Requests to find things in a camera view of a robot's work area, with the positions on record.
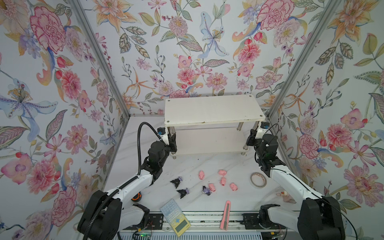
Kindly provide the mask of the black purple toy figure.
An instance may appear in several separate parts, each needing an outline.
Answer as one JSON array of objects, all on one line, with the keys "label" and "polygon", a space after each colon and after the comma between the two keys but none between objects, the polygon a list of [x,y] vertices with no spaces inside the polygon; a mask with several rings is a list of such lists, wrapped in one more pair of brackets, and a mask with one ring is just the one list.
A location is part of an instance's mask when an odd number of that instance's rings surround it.
[{"label": "black purple toy figure", "polygon": [[176,179],[171,180],[171,183],[177,189],[182,181],[183,181],[182,177],[177,177]]},{"label": "black purple toy figure", "polygon": [[190,194],[190,191],[189,191],[188,188],[177,190],[177,192],[180,194],[180,199],[182,199],[182,198],[184,198],[186,195],[189,195],[189,194]]},{"label": "black purple toy figure", "polygon": [[206,187],[206,186],[203,186],[203,193],[207,196],[210,196],[211,195],[211,189]]}]

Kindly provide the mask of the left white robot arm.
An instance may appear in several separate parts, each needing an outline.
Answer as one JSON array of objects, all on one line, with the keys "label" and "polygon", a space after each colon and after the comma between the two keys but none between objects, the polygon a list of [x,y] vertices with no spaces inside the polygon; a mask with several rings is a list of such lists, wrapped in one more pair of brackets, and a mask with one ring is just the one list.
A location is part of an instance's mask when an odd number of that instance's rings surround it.
[{"label": "left white robot arm", "polygon": [[139,174],[107,192],[93,193],[77,227],[83,239],[112,240],[127,227],[142,228],[148,222],[149,209],[133,204],[133,198],[153,185],[170,153],[176,151],[176,134],[161,135],[160,141],[151,144]]}]

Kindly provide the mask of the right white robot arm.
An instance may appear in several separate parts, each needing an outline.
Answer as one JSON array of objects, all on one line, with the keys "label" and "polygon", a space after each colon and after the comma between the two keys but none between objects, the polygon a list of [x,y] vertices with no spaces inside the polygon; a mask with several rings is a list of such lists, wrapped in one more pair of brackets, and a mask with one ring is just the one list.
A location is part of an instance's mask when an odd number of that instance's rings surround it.
[{"label": "right white robot arm", "polygon": [[255,150],[255,161],[261,171],[277,182],[299,205],[300,211],[286,211],[280,205],[260,207],[258,222],[263,228],[282,225],[303,240],[344,240],[343,215],[339,202],[310,188],[277,157],[277,137],[252,129],[246,145]]}]

